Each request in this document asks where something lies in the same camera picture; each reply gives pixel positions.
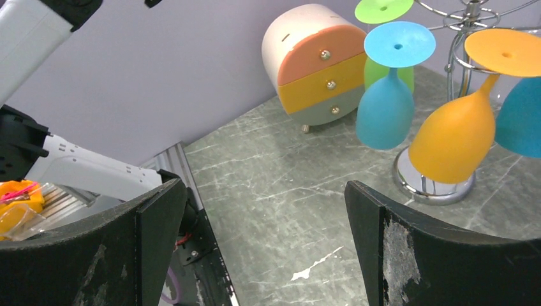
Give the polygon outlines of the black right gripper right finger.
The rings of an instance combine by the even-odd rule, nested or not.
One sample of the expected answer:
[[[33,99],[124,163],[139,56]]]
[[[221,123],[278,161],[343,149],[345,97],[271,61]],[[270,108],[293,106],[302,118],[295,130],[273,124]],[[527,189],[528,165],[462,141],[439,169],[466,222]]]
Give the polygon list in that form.
[[[540,240],[463,229],[358,180],[345,203],[370,305],[539,305]]]

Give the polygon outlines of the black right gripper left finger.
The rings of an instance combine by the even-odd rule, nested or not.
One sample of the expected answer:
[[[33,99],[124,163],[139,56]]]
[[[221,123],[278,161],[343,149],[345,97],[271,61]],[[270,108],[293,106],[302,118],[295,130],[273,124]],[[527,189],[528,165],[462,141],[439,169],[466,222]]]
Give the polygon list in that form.
[[[1,242],[2,305],[157,305],[186,205],[183,181],[19,242]]]

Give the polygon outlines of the orange plastic wine glass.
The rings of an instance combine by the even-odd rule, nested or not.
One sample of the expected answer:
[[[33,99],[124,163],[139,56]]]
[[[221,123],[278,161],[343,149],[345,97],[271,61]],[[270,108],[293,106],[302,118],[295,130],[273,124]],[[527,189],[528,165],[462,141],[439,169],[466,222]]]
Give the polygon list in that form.
[[[413,167],[423,176],[458,184],[470,178],[488,154],[496,122],[490,93],[500,75],[540,76],[540,38],[511,29],[485,29],[469,35],[464,49],[490,71],[480,88],[437,108],[421,125],[408,148]]]

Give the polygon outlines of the light blue plastic goblet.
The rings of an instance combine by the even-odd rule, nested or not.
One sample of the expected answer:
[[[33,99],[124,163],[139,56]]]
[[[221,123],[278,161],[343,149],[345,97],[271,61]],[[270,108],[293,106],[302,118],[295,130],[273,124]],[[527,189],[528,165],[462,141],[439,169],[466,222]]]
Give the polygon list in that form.
[[[413,93],[398,76],[432,56],[436,39],[425,26],[394,21],[375,27],[364,41],[369,59],[389,72],[364,93],[357,109],[356,134],[367,147],[390,150],[404,142],[413,122]]]

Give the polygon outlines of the green plastic wine glass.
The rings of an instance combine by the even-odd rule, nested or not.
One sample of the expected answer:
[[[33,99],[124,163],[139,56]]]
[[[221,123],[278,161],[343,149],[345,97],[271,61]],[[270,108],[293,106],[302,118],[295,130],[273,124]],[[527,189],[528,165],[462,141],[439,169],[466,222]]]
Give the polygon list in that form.
[[[355,7],[355,17],[365,24],[384,24],[393,21],[413,6],[414,0],[363,0]],[[364,85],[368,90],[376,81],[389,73],[389,67],[374,62],[369,57],[364,66]]]

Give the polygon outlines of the blue plastic wine glass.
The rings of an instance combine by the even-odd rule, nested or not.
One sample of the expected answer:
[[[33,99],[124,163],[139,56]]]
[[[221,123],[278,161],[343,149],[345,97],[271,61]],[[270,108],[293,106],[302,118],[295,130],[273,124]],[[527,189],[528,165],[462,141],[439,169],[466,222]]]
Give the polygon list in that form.
[[[496,118],[495,141],[501,147],[540,158],[540,77],[523,78],[509,92]]]

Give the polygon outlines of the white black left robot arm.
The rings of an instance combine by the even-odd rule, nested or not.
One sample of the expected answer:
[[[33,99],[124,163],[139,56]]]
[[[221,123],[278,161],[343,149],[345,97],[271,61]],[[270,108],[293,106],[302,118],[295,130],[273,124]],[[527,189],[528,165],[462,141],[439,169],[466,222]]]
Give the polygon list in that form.
[[[5,1],[1,7],[1,180],[31,180],[128,201],[175,179],[52,134],[7,100],[100,8],[100,1]]]

